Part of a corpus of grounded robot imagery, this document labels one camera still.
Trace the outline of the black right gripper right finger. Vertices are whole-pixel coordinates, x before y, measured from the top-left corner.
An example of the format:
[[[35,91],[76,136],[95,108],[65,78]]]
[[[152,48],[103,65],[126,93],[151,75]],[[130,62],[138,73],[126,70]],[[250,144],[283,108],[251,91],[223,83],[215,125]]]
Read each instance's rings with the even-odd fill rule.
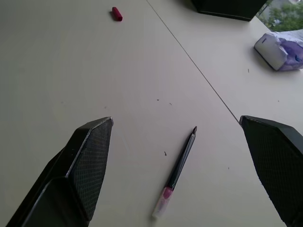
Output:
[[[303,225],[303,137],[293,127],[243,115],[240,125],[261,184],[288,227]]]

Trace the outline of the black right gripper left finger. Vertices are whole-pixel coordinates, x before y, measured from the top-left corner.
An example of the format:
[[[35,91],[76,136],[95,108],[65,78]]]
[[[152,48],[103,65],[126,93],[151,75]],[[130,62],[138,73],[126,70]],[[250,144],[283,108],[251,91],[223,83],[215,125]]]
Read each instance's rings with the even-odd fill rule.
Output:
[[[104,181],[112,117],[77,128],[45,166],[9,227],[87,227]]]

